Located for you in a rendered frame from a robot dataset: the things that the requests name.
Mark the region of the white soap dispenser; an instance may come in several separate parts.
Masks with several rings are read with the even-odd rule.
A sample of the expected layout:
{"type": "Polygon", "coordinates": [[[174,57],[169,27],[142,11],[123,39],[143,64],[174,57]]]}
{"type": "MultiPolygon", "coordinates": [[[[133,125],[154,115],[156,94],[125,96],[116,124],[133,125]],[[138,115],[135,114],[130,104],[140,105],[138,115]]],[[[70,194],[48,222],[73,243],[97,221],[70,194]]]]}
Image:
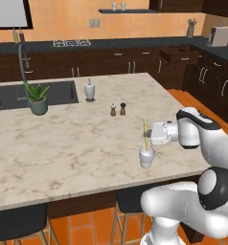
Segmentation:
{"type": "Polygon", "coordinates": [[[95,100],[95,84],[91,81],[91,79],[89,79],[84,85],[84,93],[87,101],[95,100]]]}

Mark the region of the yellow straw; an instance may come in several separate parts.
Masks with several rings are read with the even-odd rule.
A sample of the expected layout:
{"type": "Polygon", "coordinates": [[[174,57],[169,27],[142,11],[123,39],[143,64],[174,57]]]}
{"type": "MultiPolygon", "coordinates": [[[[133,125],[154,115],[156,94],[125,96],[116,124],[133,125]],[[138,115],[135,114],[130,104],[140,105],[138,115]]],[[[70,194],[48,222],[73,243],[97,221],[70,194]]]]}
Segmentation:
{"type": "Polygon", "coordinates": [[[148,137],[146,136],[148,132],[147,119],[143,119],[143,126],[144,126],[145,147],[146,147],[146,151],[148,151],[148,137]]]}

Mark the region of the black sink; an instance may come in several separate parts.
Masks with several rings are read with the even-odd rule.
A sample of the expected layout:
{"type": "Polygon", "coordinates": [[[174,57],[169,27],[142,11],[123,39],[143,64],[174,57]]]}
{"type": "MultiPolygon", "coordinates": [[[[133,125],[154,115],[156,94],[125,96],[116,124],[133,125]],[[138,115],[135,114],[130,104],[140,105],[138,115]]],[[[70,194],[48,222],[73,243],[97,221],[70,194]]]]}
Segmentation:
{"type": "MultiPolygon", "coordinates": [[[[47,102],[49,105],[78,103],[78,94],[75,82],[58,81],[45,82],[41,87],[50,87],[47,92],[47,102]]],[[[23,84],[0,86],[0,110],[26,108],[28,103],[25,101],[26,88],[23,84]]]]}

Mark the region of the dark wood base cupboards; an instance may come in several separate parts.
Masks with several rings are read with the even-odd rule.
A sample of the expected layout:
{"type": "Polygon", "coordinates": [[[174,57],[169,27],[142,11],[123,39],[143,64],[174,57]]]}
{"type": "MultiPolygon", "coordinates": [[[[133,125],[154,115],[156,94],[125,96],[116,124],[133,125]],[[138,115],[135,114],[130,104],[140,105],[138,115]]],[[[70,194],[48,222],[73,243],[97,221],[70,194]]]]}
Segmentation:
{"type": "Polygon", "coordinates": [[[36,51],[27,52],[29,68],[25,57],[22,61],[27,80],[134,73],[149,73],[161,80],[169,63],[159,53],[159,48],[36,51]]]}
{"type": "Polygon", "coordinates": [[[188,92],[228,123],[228,62],[194,46],[197,63],[187,66],[182,90],[188,92]]]}

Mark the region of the black stool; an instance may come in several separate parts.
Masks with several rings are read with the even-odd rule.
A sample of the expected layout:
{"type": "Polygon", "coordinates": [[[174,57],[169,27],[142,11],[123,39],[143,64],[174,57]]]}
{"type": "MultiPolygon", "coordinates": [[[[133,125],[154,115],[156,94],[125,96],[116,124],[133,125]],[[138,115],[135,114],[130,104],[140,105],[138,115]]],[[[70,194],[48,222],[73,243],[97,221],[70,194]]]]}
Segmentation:
{"type": "Polygon", "coordinates": [[[188,225],[184,224],[183,222],[180,223],[180,226],[182,227],[184,233],[186,234],[186,237],[190,241],[191,244],[194,244],[196,242],[201,242],[204,238],[204,235],[197,232],[196,230],[192,229],[188,225]]]}
{"type": "Polygon", "coordinates": [[[110,243],[114,241],[116,228],[121,232],[121,245],[133,245],[141,240],[145,230],[146,215],[141,208],[141,195],[145,190],[156,187],[156,184],[147,184],[132,188],[118,189],[116,194],[116,207],[114,211],[110,243]],[[138,239],[126,240],[128,218],[135,214],[142,215],[141,235],[138,239]]]}
{"type": "Polygon", "coordinates": [[[51,245],[51,239],[59,245],[56,233],[47,214],[47,204],[36,204],[0,211],[0,243],[22,245],[20,239],[39,234],[42,245],[51,245]]]}

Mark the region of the dark wood wall cupboards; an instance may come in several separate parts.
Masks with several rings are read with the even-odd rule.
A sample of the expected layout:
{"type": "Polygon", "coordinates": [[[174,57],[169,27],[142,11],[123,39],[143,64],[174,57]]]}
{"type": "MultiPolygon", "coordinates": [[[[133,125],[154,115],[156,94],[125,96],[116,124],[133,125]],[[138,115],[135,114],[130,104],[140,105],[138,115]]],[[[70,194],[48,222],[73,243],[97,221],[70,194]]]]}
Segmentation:
{"type": "Polygon", "coordinates": [[[228,0],[149,0],[148,8],[158,12],[203,12],[228,17],[228,0]]]}

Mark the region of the black-framed window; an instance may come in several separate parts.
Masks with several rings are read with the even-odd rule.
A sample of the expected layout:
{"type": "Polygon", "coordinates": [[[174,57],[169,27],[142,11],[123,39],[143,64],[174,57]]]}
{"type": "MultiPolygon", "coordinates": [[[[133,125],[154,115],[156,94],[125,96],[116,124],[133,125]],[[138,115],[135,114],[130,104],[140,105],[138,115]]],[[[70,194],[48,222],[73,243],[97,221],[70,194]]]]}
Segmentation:
{"type": "Polygon", "coordinates": [[[0,0],[0,30],[32,28],[29,0],[0,0]]]}

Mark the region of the grey pot with utensils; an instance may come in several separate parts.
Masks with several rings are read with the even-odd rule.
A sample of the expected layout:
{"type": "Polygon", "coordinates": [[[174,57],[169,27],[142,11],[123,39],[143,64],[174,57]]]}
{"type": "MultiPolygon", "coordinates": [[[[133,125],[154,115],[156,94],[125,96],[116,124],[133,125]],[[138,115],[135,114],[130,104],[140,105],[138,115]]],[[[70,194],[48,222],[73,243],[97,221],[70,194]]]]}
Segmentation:
{"type": "Polygon", "coordinates": [[[188,30],[187,30],[187,38],[193,38],[194,37],[194,27],[197,24],[197,21],[195,19],[189,19],[188,20],[188,30]]]}

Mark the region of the green plant in pot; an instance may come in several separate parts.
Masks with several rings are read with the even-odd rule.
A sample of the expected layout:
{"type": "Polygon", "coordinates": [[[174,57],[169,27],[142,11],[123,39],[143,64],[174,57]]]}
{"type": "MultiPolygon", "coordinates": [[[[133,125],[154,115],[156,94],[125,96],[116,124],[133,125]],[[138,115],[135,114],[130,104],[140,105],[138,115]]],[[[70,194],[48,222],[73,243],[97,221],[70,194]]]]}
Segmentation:
{"type": "Polygon", "coordinates": [[[48,111],[47,92],[50,87],[42,88],[40,84],[32,86],[28,82],[24,83],[28,93],[28,104],[31,111],[36,116],[43,116],[48,111]]]}

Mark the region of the dark grey tap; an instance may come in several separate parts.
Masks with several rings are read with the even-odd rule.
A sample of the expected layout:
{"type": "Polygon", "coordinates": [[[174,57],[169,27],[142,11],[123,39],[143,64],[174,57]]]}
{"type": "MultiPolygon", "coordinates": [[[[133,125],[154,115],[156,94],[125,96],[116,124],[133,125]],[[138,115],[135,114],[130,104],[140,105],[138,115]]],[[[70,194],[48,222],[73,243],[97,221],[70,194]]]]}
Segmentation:
{"type": "Polygon", "coordinates": [[[27,86],[27,79],[26,79],[26,74],[25,74],[25,68],[30,67],[30,61],[28,59],[26,49],[22,43],[18,45],[18,59],[19,59],[19,66],[20,66],[20,71],[21,71],[21,76],[23,80],[23,84],[25,86],[24,90],[26,95],[24,97],[21,97],[20,99],[23,101],[27,101],[29,98],[29,92],[26,88],[27,86]]]}

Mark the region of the hob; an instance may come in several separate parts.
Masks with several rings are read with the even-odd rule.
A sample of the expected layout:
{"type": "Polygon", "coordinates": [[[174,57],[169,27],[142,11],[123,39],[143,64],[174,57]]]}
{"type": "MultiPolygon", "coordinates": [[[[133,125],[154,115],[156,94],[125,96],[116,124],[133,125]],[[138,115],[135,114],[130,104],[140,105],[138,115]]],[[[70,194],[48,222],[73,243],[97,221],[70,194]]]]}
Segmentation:
{"type": "Polygon", "coordinates": [[[88,39],[54,40],[53,41],[53,47],[55,48],[87,47],[87,46],[91,46],[91,42],[88,39]]]}

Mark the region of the white toaster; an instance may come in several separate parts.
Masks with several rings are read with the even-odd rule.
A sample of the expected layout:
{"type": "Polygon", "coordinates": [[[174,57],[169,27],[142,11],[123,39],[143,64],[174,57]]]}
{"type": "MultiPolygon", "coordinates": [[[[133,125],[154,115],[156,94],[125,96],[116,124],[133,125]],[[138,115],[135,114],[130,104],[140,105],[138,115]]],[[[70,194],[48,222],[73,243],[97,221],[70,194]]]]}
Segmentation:
{"type": "Polygon", "coordinates": [[[211,29],[208,45],[210,47],[228,46],[228,27],[213,27],[211,29]]]}

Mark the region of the dark wood open drawer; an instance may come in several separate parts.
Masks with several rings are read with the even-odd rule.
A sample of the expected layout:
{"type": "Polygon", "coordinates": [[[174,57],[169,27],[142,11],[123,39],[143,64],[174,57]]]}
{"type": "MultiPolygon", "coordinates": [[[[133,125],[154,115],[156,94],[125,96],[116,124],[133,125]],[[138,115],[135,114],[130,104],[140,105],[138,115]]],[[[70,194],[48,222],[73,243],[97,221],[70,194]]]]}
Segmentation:
{"type": "Polygon", "coordinates": [[[159,50],[159,56],[169,64],[195,64],[198,60],[198,51],[190,51],[181,47],[163,47],[159,50]],[[188,57],[189,60],[181,60],[181,57],[188,57]]]}

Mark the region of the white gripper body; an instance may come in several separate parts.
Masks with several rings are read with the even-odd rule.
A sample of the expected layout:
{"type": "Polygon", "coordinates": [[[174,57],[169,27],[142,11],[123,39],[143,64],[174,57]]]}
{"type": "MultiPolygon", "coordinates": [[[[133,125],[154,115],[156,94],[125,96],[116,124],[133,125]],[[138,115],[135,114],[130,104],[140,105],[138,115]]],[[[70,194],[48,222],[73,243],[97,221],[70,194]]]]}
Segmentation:
{"type": "Polygon", "coordinates": [[[150,134],[150,141],[153,145],[162,145],[167,140],[167,133],[164,129],[164,124],[162,122],[156,122],[150,134]]]}

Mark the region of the dark wall shelf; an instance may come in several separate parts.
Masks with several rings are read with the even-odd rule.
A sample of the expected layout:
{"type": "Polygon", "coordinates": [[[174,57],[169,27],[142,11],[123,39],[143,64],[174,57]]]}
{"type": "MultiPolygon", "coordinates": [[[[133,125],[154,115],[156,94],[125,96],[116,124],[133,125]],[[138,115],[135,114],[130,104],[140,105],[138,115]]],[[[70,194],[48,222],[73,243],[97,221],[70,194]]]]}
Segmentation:
{"type": "Polygon", "coordinates": [[[99,10],[100,13],[103,14],[116,14],[116,13],[157,13],[157,11],[149,10],[149,9],[137,9],[137,10],[99,10]]]}

